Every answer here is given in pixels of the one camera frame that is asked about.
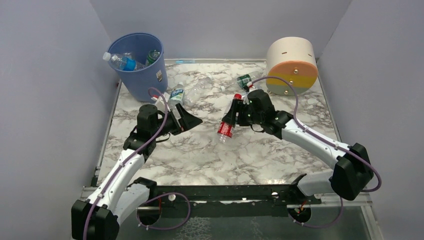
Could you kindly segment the red label clear bottle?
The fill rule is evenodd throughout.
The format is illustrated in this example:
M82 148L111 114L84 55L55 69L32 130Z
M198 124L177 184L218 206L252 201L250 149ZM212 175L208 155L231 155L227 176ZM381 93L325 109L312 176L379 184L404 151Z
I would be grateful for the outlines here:
M233 97L233 99L237 99L237 100L241 100L242 99L242 95L240 93L236 93ZM223 117L229 113L230 109L231 109L231 105L232 105L232 101L230 101L230 103L227 105ZM233 136L233 126L230 125L229 123L226 123L224 121L222 121L219 125L219 128L217 130L217 137L218 137L218 141L221 143L225 143L228 140L231 140L232 136Z

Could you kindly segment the green white label bottle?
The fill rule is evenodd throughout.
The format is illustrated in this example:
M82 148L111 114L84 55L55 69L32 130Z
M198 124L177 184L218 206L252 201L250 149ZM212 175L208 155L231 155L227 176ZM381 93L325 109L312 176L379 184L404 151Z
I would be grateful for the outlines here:
M150 50L147 54L145 65L146 66L152 65L160 57L160 55L161 55L160 51L156 49Z

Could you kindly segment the blue label clear bottle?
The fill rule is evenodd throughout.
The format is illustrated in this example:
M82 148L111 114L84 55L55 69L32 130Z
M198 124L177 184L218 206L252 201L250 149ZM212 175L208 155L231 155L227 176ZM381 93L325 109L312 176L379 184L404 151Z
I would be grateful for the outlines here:
M105 52L102 59L116 70L133 72L145 68L142 63L118 53Z

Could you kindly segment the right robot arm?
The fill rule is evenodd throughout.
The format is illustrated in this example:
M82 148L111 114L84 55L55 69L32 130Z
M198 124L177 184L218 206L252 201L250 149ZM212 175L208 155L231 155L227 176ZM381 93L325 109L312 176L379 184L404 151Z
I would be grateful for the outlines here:
M236 94L222 122L231 131L236 125L258 125L264 133L291 142L313 154L331 168L328 172L302 174L290 184L289 196L297 201L315 194L337 194L353 201L374 177L366 148L331 139L307 127L295 116L276 110L269 95L254 90L245 97Z

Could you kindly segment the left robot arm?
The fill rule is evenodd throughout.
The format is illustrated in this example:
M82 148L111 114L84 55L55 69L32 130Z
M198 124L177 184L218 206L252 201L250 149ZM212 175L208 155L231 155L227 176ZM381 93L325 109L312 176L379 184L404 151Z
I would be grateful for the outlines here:
M179 135L203 121L181 104L176 110L159 110L153 104L139 108L137 122L123 144L118 160L86 200L76 200L71 208L71 237L74 240L115 240L121 224L136 209L153 198L154 181L130 184L157 145L157 137Z

